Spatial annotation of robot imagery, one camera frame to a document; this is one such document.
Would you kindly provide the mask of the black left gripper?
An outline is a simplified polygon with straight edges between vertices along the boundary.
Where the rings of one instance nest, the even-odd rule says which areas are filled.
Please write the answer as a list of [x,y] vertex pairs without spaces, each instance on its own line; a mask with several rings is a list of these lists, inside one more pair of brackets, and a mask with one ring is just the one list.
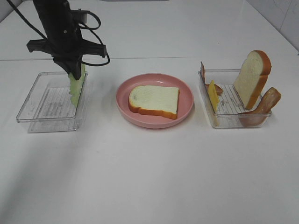
[[55,64],[67,74],[72,74],[75,80],[81,78],[81,61],[83,55],[107,56],[106,46],[83,39],[81,30],[97,30],[100,25],[99,17],[90,12],[87,23],[77,23],[72,20],[70,4],[67,0],[35,0],[33,1],[44,31],[45,39],[30,40],[27,43],[29,52],[41,51],[52,55]]

